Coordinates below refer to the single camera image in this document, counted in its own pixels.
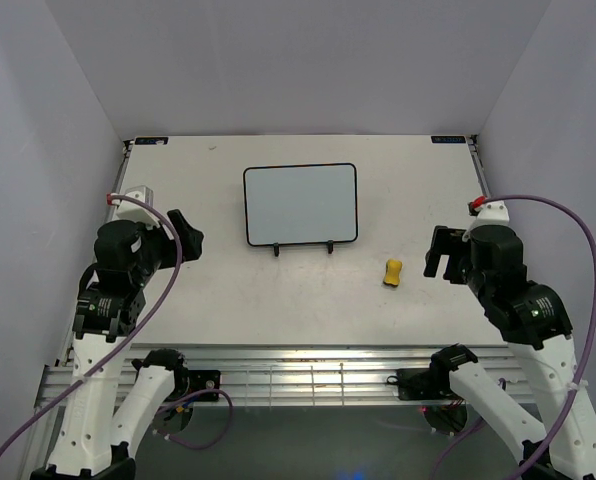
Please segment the yellow bone-shaped eraser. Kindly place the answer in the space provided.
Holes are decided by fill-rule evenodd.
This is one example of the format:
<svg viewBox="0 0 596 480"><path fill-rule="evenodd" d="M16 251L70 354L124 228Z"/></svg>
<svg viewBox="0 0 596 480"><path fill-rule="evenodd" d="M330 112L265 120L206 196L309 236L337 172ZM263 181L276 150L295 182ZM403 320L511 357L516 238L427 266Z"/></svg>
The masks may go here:
<svg viewBox="0 0 596 480"><path fill-rule="evenodd" d="M400 275L402 272L403 263L397 259L388 259L385 264L385 273L382 283L385 286L397 288L400 285Z"/></svg>

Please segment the small black-framed whiteboard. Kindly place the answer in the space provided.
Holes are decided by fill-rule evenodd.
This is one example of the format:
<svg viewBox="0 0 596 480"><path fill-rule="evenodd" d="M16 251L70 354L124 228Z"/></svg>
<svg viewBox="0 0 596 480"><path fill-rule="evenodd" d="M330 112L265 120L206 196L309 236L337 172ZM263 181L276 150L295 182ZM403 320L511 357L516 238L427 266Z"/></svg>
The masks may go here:
<svg viewBox="0 0 596 480"><path fill-rule="evenodd" d="M251 247L332 249L358 238L358 173L352 163L248 167L243 194Z"/></svg>

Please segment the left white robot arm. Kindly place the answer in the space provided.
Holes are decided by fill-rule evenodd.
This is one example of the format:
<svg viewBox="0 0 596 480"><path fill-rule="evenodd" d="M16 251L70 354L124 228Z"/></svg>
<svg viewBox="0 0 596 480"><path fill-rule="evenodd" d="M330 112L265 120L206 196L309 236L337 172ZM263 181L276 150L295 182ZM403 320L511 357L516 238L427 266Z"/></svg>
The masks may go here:
<svg viewBox="0 0 596 480"><path fill-rule="evenodd" d="M156 350L137 365L137 381L123 403L117 389L126 351L145 320L144 289L160 270L179 274L202 254L204 235L181 211L146 217L120 211L94 242L94 263L83 275L73 324L72 381L59 435L34 479L132 479L135 450L160 405L183 397L190 376L182 355Z"/></svg>

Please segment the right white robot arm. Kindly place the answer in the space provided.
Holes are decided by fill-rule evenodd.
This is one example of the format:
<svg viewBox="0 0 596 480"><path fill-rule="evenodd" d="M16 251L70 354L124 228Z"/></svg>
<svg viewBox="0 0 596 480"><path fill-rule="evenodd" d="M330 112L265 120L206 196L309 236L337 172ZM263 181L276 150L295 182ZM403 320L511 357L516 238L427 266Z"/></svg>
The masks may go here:
<svg viewBox="0 0 596 480"><path fill-rule="evenodd" d="M523 244L507 226L469 232L435 228L424 274L466 285L516 358L540 413L533 418L482 368L463 345L446 347L430 362L429 382L442 397L465 399L513 453L526 479L596 479L596 414L575 354L572 325L550 287L527 277Z"/></svg>

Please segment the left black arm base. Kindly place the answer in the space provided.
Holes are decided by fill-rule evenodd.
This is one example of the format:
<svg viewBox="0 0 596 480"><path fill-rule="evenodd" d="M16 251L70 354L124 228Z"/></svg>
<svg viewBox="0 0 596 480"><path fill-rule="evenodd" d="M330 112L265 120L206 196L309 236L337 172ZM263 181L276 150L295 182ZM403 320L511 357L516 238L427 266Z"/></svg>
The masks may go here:
<svg viewBox="0 0 596 480"><path fill-rule="evenodd" d="M177 400L196 391L209 390L209 393L204 393L192 399L192 402L217 402L220 395L216 393L216 390L221 386L221 376L220 370L184 369L180 379L176 381L173 398Z"/></svg>

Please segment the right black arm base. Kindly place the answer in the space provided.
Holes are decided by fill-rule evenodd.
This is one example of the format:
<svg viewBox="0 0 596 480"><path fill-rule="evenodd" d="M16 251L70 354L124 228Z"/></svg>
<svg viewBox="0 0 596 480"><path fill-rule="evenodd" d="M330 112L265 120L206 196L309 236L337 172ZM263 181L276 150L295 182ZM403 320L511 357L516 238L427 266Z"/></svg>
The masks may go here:
<svg viewBox="0 0 596 480"><path fill-rule="evenodd" d="M429 370L397 369L394 374L387 377L386 384L396 388L397 397L401 401L458 398L450 390L447 381L438 379Z"/></svg>

